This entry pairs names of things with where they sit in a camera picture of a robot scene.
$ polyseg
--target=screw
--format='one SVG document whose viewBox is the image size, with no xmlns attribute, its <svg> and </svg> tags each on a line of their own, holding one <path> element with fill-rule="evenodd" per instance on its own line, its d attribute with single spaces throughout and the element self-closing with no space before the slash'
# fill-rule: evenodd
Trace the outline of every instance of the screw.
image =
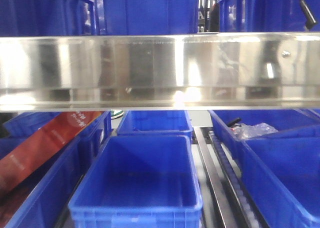
<svg viewBox="0 0 320 228">
<path fill-rule="evenodd" d="M 284 50 L 284 51 L 282 51 L 281 55 L 283 58 L 288 58 L 291 56 L 291 53 L 287 50 Z"/>
</svg>

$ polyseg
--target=stainless steel bar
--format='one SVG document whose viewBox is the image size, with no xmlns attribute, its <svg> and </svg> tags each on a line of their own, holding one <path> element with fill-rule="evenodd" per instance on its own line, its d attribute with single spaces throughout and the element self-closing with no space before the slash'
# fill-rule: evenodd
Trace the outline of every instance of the stainless steel bar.
<svg viewBox="0 0 320 228">
<path fill-rule="evenodd" d="M 210 182 L 210 188 L 214 194 L 217 205 L 218 216 L 221 219 L 222 227 L 224 228 L 237 228 L 238 224 L 235 220 L 231 206 L 227 199 L 220 177 L 217 173 L 217 169 L 214 165 L 206 141 L 202 134 L 200 127 L 195 127 L 194 132 L 198 141 L 198 150 L 201 154 L 202 163 L 205 166 L 206 175 Z"/>
<path fill-rule="evenodd" d="M 320 107 L 320 33 L 0 38 L 0 111 Z"/>
</svg>

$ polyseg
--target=shoe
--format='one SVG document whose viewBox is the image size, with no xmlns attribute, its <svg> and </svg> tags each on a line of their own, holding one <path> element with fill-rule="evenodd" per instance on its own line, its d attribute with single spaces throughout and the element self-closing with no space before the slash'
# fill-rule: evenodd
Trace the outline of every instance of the shoe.
<svg viewBox="0 0 320 228">
<path fill-rule="evenodd" d="M 111 110 L 111 120 L 120 118 L 124 115 L 124 111 L 121 109 L 112 109 Z"/>
</svg>

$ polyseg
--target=blue plastic bin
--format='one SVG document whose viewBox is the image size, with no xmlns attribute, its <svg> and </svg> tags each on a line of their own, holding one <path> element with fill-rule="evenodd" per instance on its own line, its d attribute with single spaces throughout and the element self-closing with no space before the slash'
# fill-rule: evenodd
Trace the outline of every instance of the blue plastic bin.
<svg viewBox="0 0 320 228">
<path fill-rule="evenodd" d="M 24 112 L 3 125 L 11 137 L 29 137 L 59 114 L 60 112 Z"/>
<path fill-rule="evenodd" d="M 96 158 L 102 143 L 111 135 L 111 112 L 105 111 L 92 124 L 80 134 L 80 159 L 84 161 L 81 166 L 86 172 Z"/>
<path fill-rule="evenodd" d="M 0 0 L 0 37 L 96 32 L 93 0 Z"/>
<path fill-rule="evenodd" d="M 98 35 L 197 33 L 198 0 L 95 0 Z"/>
<path fill-rule="evenodd" d="M 306 17 L 299 0 L 218 0 L 221 32 L 303 32 Z M 320 19 L 319 0 L 306 0 Z M 320 24 L 312 31 L 320 31 Z"/>
<path fill-rule="evenodd" d="M 320 138 L 243 143 L 242 181 L 270 228 L 320 227 Z"/>
<path fill-rule="evenodd" d="M 193 128 L 186 110 L 128 111 L 116 133 L 127 135 L 184 135 L 192 139 Z"/>
<path fill-rule="evenodd" d="M 37 169 L 22 184 L 37 186 L 5 228 L 52 228 L 80 176 L 87 172 L 111 131 L 111 113 L 107 111 Z M 0 139 L 0 159 L 24 140 Z"/>
<path fill-rule="evenodd" d="M 25 112 L 4 123 L 4 127 L 9 131 L 10 137 L 26 138 L 59 114 L 60 112 Z M 85 161 L 83 162 L 84 171 L 92 164 L 102 142 L 111 132 L 111 112 L 106 111 L 79 134 L 80 158 Z"/>
<path fill-rule="evenodd" d="M 23 141 L 0 139 L 0 158 Z M 53 227 L 82 175 L 78 143 L 79 138 L 74 139 L 19 185 L 32 192 L 5 228 Z"/>
<path fill-rule="evenodd" d="M 279 110 L 210 110 L 213 131 L 230 151 L 232 158 L 238 160 L 238 150 L 241 140 L 227 127 L 227 123 L 235 118 L 241 118 L 240 123 L 257 125 L 267 123 L 278 130 L 256 138 L 298 138 L 320 135 L 320 119 L 315 115 L 300 109 Z"/>
<path fill-rule="evenodd" d="M 69 202 L 77 228 L 199 228 L 186 136 L 113 136 Z"/>
</svg>

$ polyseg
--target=plastic bag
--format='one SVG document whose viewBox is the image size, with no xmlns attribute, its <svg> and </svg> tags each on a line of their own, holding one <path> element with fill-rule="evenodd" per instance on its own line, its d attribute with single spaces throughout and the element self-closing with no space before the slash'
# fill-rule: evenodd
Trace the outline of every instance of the plastic bag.
<svg viewBox="0 0 320 228">
<path fill-rule="evenodd" d="M 247 140 L 253 137 L 259 137 L 271 133 L 278 132 L 273 126 L 260 123 L 256 125 L 246 125 L 243 123 L 235 124 L 231 130 L 234 132 L 235 136 L 240 140 Z"/>
</svg>

